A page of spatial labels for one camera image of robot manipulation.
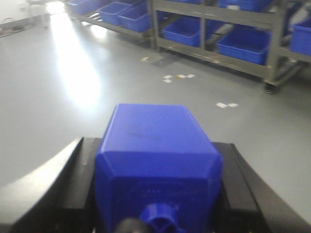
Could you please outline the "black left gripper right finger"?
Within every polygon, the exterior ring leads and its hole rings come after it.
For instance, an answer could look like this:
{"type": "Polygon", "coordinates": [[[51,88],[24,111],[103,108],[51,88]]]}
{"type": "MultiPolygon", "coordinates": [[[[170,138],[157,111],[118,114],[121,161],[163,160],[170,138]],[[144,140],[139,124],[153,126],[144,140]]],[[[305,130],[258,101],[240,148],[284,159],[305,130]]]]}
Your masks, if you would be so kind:
{"type": "Polygon", "coordinates": [[[215,142],[224,159],[213,214],[216,233],[309,233],[311,225],[246,162],[232,143],[215,142]]]}

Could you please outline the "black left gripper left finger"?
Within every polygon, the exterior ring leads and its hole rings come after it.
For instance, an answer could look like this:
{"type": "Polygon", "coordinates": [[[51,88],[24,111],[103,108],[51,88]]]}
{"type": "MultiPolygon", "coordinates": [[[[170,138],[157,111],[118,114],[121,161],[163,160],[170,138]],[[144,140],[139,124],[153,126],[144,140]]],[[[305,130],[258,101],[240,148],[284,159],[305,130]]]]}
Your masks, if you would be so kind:
{"type": "Polygon", "coordinates": [[[94,162],[99,138],[74,139],[0,189],[2,233],[94,233],[94,162]]]}

